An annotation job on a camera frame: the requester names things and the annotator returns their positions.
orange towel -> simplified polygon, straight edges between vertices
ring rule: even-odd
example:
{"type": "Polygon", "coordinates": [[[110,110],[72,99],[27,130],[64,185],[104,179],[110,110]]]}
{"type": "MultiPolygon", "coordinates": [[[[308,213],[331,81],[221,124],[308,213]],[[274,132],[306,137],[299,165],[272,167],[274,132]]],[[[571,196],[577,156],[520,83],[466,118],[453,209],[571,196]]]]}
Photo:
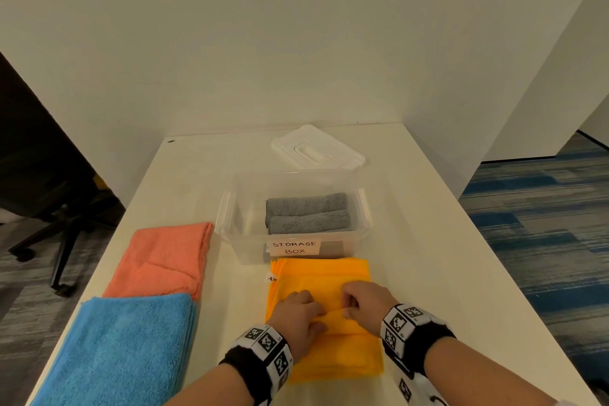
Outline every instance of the orange towel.
{"type": "Polygon", "coordinates": [[[212,223],[139,229],[103,297],[186,292],[199,300],[212,223]]]}
{"type": "Polygon", "coordinates": [[[342,315],[342,285],[370,280],[368,262],[361,259],[279,259],[270,271],[277,276],[269,287],[266,319],[275,305],[294,291],[308,290],[327,314],[316,320],[328,326],[311,351],[294,366],[290,382],[374,376],[383,372],[381,342],[355,321],[342,315]]]}

gray towel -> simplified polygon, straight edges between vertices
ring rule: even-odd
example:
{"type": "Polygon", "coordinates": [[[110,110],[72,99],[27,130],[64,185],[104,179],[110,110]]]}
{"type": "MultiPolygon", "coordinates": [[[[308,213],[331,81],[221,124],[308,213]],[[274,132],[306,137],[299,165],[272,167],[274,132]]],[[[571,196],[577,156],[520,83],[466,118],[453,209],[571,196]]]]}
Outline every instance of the gray towel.
{"type": "Polygon", "coordinates": [[[310,215],[281,216],[270,219],[269,234],[320,233],[351,227],[351,217],[345,209],[333,212],[312,213],[310,215]]]}
{"type": "Polygon", "coordinates": [[[264,220],[269,227],[271,217],[300,217],[312,213],[346,210],[346,193],[311,196],[308,198],[270,198],[267,200],[267,215],[264,220]]]}

clear plastic storage box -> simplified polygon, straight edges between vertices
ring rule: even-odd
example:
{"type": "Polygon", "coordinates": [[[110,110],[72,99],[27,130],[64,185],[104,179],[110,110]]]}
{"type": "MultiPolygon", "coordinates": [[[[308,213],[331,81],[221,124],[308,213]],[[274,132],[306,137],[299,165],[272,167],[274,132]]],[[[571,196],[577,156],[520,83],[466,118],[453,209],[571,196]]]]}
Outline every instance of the clear plastic storage box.
{"type": "Polygon", "coordinates": [[[242,264],[255,265],[280,257],[337,259],[350,257],[370,230],[365,192],[351,170],[249,172],[237,174],[224,194],[217,231],[231,243],[242,264]],[[346,193],[352,231],[273,234],[265,225],[266,200],[346,193]]]}

white wall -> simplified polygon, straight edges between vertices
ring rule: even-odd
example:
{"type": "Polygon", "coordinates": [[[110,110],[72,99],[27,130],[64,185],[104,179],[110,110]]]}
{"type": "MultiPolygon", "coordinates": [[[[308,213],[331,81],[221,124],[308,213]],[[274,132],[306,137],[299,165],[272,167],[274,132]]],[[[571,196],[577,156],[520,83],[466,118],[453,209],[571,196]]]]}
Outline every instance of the white wall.
{"type": "Polygon", "coordinates": [[[609,95],[598,108],[586,119],[580,127],[581,131],[590,135],[609,147],[609,95]]]}
{"type": "Polygon", "coordinates": [[[485,160],[555,156],[609,93],[609,0],[583,0],[485,160]]]}
{"type": "Polygon", "coordinates": [[[580,1],[0,0],[0,51],[125,203],[164,135],[304,122],[403,121],[458,195],[580,1]]]}

white table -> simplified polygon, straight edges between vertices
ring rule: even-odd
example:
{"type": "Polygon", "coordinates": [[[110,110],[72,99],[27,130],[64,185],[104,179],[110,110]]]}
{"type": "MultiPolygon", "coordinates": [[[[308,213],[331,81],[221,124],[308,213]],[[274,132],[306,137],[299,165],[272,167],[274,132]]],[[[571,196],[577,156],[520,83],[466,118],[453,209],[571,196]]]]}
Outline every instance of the white table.
{"type": "MultiPolygon", "coordinates": [[[[557,399],[598,402],[401,124],[325,129],[367,158],[361,175],[373,228],[356,251],[373,280],[449,321],[455,334],[557,399]]],[[[285,131],[195,135],[161,144],[81,301],[102,294],[139,228],[214,221],[234,173],[289,169],[270,149],[285,131]]],[[[211,369],[249,325],[262,322],[267,265],[243,266],[211,241],[185,385],[211,369]]],[[[55,347],[34,393],[50,368],[55,347]]],[[[404,405],[390,376],[288,385],[273,402],[404,405]]]]}

